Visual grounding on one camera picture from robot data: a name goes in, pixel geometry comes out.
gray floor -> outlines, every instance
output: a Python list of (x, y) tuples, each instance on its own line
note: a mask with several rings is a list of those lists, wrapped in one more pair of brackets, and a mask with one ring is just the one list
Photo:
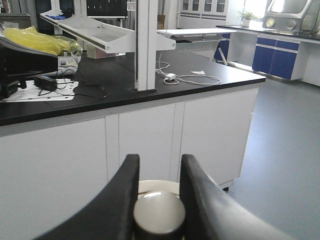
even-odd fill
[(320, 240), (320, 87), (267, 79), (229, 194), (300, 240)]

yellow plastic bag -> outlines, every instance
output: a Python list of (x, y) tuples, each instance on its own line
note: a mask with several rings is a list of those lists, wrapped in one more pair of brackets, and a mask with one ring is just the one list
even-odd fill
[(69, 53), (82, 52), (82, 48), (77, 41), (63, 36), (39, 33), (34, 26), (26, 29), (8, 27), (3, 31), (3, 34), (16, 44), (56, 56), (62, 55), (64, 51)]

white shelf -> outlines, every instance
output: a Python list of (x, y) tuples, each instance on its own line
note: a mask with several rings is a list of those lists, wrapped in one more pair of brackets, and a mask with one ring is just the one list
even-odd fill
[[(63, 20), (55, 20), (46, 16), (58, 16), (61, 14), (62, 12), (59, 10), (50, 10), (41, 13), (40, 17), (108, 54), (136, 51), (136, 32), (134, 30), (106, 24), (83, 15), (73, 15)], [(157, 34), (156, 50), (173, 50), (176, 47), (175, 43), (174, 40)]]

countertop edge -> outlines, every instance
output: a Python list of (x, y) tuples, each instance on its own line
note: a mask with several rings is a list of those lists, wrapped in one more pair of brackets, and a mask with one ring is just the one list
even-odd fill
[(183, 90), (178, 92), (168, 92), (168, 93), (159, 94), (159, 95), (148, 95), (144, 97), (120, 100), (116, 102), (76, 106), (76, 107), (58, 109), (54, 111), (41, 112), (41, 113), (35, 113), (35, 114), (29, 114), (29, 115), (23, 115), (23, 116), (14, 116), (14, 117), (0, 119), (0, 127), (13, 125), (13, 124), (26, 123), (31, 121), (37, 121), (37, 120), (43, 120), (43, 119), (49, 119), (49, 118), (55, 118), (55, 117), (62, 117), (62, 116), (73, 115), (73, 114), (80, 114), (80, 113), (97, 111), (97, 110), (103, 110), (103, 109), (109, 109), (114, 107), (121, 107), (121, 106), (132, 105), (132, 104), (139, 104), (139, 103), (156, 101), (161, 99), (169, 99), (169, 98), (180, 97), (185, 95), (192, 95), (192, 94), (205, 93), (205, 92), (210, 92), (215, 90), (264, 83), (265, 81), (266, 81), (266, 77), (261, 76), (261, 78), (247, 80), (247, 81), (194, 88), (194, 89), (188, 89), (188, 90)]

green plant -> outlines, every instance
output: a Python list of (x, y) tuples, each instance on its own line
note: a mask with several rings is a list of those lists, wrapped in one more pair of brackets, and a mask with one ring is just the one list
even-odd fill
[(239, 16), (241, 17), (241, 19), (243, 20), (252, 20), (252, 19), (256, 19), (257, 17), (253, 14), (252, 11), (238, 11)]

